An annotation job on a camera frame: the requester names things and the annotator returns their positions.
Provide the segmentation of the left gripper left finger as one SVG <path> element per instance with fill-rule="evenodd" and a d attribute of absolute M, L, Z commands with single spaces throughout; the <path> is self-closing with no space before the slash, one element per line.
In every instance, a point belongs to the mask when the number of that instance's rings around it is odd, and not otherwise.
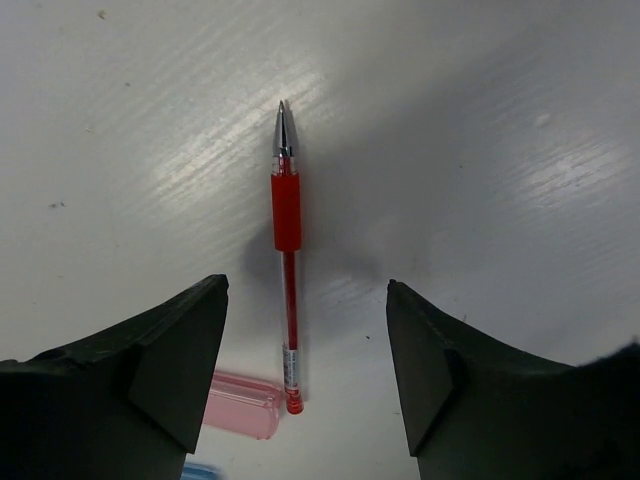
<path fill-rule="evenodd" d="M 196 449 L 228 307 L 211 275 L 98 333 L 1 364 L 5 479 L 177 479 Z"/>

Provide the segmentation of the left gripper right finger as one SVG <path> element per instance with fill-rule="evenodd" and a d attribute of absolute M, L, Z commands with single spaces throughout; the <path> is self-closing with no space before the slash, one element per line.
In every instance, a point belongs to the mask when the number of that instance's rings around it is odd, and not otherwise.
<path fill-rule="evenodd" d="M 566 365 L 509 346 L 395 280 L 386 318 L 422 478 L 638 477 L 637 343 Z"/>

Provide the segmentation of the red gel pen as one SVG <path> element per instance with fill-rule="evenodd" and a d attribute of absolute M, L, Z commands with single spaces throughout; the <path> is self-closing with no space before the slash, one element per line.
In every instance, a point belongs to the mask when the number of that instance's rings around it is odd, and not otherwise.
<path fill-rule="evenodd" d="M 294 154 L 291 115 L 284 101 L 276 113 L 270 176 L 274 248 L 280 255 L 284 336 L 282 342 L 283 386 L 287 412 L 304 410 L 299 381 L 299 309 L 297 254 L 302 247 L 300 175 Z"/>

